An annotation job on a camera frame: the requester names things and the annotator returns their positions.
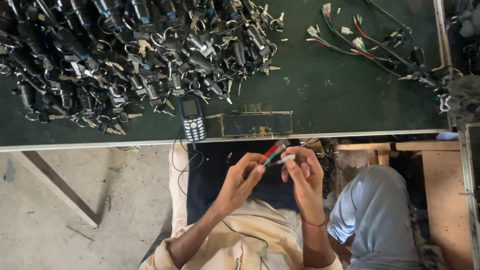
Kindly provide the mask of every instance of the knee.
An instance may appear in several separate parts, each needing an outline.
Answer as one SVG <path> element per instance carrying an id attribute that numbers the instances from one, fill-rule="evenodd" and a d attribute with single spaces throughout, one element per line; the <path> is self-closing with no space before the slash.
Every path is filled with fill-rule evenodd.
<path id="1" fill-rule="evenodd" d="M 399 189 L 406 191 L 405 179 L 393 168 L 384 165 L 373 165 L 363 169 L 357 176 L 365 186 L 370 188 Z"/>

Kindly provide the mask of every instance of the table surface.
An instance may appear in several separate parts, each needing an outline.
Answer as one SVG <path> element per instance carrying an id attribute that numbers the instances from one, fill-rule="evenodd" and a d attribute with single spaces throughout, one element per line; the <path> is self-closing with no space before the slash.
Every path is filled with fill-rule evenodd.
<path id="1" fill-rule="evenodd" d="M 281 69 L 271 71 L 269 76 L 262 73 L 244 81 L 239 96 L 238 84 L 234 83 L 233 105 L 215 95 L 211 95 L 210 105 L 200 100 L 204 116 L 244 110 L 243 102 L 253 102 L 256 106 L 260 102 L 262 110 L 268 111 L 267 103 L 271 101 L 272 111 L 293 111 L 293 136 L 296 137 L 448 128 L 447 116 L 438 114 L 438 101 L 431 90 L 415 82 L 397 81 L 365 57 L 338 53 L 318 42 L 305 41 L 310 37 L 306 29 L 318 24 L 328 42 L 349 49 L 328 31 L 319 1 L 262 0 L 256 3 L 269 3 L 268 11 L 273 17 L 285 12 L 283 32 L 267 32 L 268 38 L 278 46 L 273 66 Z M 432 68 L 440 66 L 433 1 L 378 0 L 376 3 L 411 27 L 418 46 L 425 50 L 429 65 Z M 341 8 L 339 14 L 336 13 L 338 8 Z M 341 26 L 346 26 L 356 33 L 352 17 L 357 13 L 363 17 L 364 32 L 373 38 L 381 39 L 396 30 L 391 21 L 363 0 L 335 1 L 332 5 L 335 28 L 339 31 Z M 403 45 L 401 50 L 404 50 L 403 55 L 408 55 L 411 46 Z M 0 79 L 3 88 L 0 91 L 0 151 L 165 143 L 175 139 L 181 127 L 178 98 L 175 97 L 170 100 L 176 107 L 176 117 L 153 113 L 146 101 L 144 110 L 129 105 L 128 113 L 142 112 L 144 115 L 122 124 L 126 135 L 103 135 L 90 127 L 80 128 L 66 119 L 48 124 L 32 122 L 25 118 L 20 98 L 9 93 L 15 82 L 12 76 Z M 208 119 L 205 125 L 208 140 L 219 140 L 220 118 Z"/>

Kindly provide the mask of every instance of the metal frame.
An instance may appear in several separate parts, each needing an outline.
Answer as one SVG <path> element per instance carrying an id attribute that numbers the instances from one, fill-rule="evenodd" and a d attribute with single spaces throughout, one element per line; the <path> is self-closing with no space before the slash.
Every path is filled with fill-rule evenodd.
<path id="1" fill-rule="evenodd" d="M 475 190 L 475 177 L 473 174 L 472 149 L 470 144 L 470 127 L 480 126 L 480 123 L 467 124 L 465 131 L 459 132 L 460 152 L 462 155 L 463 179 L 465 183 L 465 198 L 467 200 L 468 224 L 473 252 L 473 269 L 480 269 L 480 222 L 478 202 L 473 191 Z"/>
<path id="2" fill-rule="evenodd" d="M 451 130 L 450 129 L 418 129 L 418 130 L 340 132 L 340 133 L 319 133 L 319 134 L 298 134 L 298 135 L 271 135 L 271 136 L 262 135 L 262 136 L 248 136 L 248 137 L 219 137 L 219 138 L 207 138 L 202 143 L 229 142 L 229 141 L 277 140 L 277 139 L 301 139 L 301 138 L 348 137 L 348 136 L 372 136 L 372 135 L 427 134 L 427 133 L 439 133 L 439 132 L 451 132 Z M 83 143 L 83 144 L 2 146 L 2 147 L 0 147 L 0 152 L 55 150 L 55 149 L 76 149 L 76 148 L 94 148 L 94 147 L 124 147 L 124 146 L 163 145 L 163 144 L 173 144 L 174 141 L 175 140 L 158 140 L 158 141 Z"/>
<path id="3" fill-rule="evenodd" d="M 438 44 L 440 46 L 440 59 L 442 61 L 442 66 L 440 68 L 446 67 L 446 66 L 450 67 L 450 74 L 453 74 L 452 57 L 450 54 L 450 44 L 448 42 L 448 35 L 447 35 L 446 26 L 445 26 L 444 1 L 433 0 L 433 5 L 435 7 Z"/>

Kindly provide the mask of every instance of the person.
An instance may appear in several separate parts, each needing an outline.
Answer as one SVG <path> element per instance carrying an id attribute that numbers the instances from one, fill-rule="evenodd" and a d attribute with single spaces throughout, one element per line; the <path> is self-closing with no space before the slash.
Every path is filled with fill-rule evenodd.
<path id="1" fill-rule="evenodd" d="M 170 158 L 172 235 L 142 263 L 141 270 L 343 269 L 329 233 L 341 243 L 355 233 L 351 270 L 420 269 L 408 224 L 405 181 L 395 170 L 364 169 L 342 191 L 327 225 L 324 173 L 313 151 L 289 147 L 282 153 L 296 155 L 295 161 L 285 164 L 282 180 L 286 182 L 289 175 L 293 180 L 299 214 L 249 197 L 266 168 L 258 164 L 262 154 L 247 153 L 228 169 L 213 203 L 188 224 L 184 193 L 191 190 L 188 170 L 171 169 L 174 161 L 177 167 L 188 168 L 187 152 L 178 147 Z"/>

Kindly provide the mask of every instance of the phone keypad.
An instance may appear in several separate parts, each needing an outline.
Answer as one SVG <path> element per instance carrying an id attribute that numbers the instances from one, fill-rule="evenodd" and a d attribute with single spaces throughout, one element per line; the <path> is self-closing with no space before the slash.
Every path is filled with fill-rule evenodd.
<path id="1" fill-rule="evenodd" d="M 204 123 L 201 117 L 193 120 L 183 121 L 183 127 L 185 128 L 185 135 L 189 142 L 205 139 L 205 131 L 204 131 L 203 125 Z"/>

